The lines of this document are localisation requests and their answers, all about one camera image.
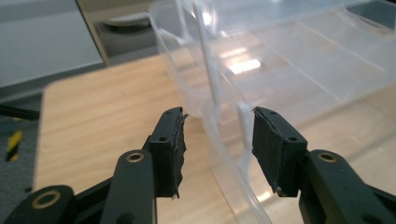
metal screw head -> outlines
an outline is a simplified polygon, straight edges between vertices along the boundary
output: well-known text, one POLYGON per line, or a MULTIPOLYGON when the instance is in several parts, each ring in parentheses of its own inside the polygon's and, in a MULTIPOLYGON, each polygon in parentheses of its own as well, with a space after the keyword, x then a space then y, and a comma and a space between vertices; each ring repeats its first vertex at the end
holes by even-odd
POLYGON ((53 190, 44 192, 44 193, 40 194, 38 197, 36 197, 35 200, 32 202, 32 207, 34 209, 43 209, 43 208, 46 208, 46 207, 49 207, 49 206, 55 204, 56 202, 58 202, 58 200, 60 198, 61 198, 61 192, 53 189, 53 190), (44 197, 47 197, 47 196, 50 196, 52 198, 47 202, 40 202, 44 197))
POLYGON ((334 155, 327 152, 319 153, 318 158, 326 162, 337 162, 337 158, 335 158, 334 155))
POLYGON ((140 152, 132 153, 126 157, 126 160, 128 162, 139 162, 142 161, 143 159, 145 159, 145 155, 143 155, 140 152))

gray floor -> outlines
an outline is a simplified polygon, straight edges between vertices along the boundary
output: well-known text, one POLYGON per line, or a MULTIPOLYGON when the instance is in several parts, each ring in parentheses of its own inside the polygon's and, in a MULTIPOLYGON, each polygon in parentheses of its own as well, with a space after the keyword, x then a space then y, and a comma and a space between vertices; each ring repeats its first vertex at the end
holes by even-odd
MULTIPOLYGON (((8 102, 7 105, 39 110, 41 95, 8 102)), ((0 117, 0 223, 5 221, 9 213, 31 191, 38 123, 29 120, 16 122, 12 118, 0 117), (18 150, 19 158, 16 161, 6 162, 7 139, 15 130, 23 131, 18 150)))

wooden table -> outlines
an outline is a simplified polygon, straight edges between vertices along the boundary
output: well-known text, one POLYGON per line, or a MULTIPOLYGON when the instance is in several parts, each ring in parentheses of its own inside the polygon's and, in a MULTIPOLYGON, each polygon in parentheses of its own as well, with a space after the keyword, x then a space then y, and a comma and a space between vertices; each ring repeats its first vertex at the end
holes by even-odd
MULTIPOLYGON (((163 111, 179 106, 159 57, 55 82, 45 89, 35 189, 68 185, 79 193, 113 175, 118 157, 140 149, 163 111)), ((187 152, 179 200, 159 199, 159 223, 235 223, 210 172, 199 119, 185 124, 187 152)))

clear plastic container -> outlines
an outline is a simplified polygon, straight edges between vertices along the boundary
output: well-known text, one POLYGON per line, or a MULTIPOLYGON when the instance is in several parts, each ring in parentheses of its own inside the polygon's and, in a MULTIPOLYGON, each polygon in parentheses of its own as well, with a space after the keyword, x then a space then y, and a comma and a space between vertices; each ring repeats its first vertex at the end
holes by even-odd
POLYGON ((359 2, 174 0, 149 12, 189 113, 200 117, 206 99, 220 101, 227 81, 248 102, 303 119, 396 77, 394 29, 350 12, 359 2))
POLYGON ((213 173, 240 223, 270 222, 264 210, 275 222, 301 222, 297 201, 275 199, 252 159, 254 106, 296 125, 309 148, 352 165, 369 154, 396 157, 395 118, 362 99, 396 79, 395 8, 360 0, 174 0, 150 8, 160 52, 184 107, 203 118, 213 173), (279 207, 283 216, 274 215, 279 207))

gray panel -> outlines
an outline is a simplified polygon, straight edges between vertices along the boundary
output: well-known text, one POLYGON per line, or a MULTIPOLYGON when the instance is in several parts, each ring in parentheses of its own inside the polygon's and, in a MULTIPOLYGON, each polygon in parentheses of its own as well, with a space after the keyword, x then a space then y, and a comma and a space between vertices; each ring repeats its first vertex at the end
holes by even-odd
POLYGON ((0 88, 102 63, 75 1, 0 7, 0 88))

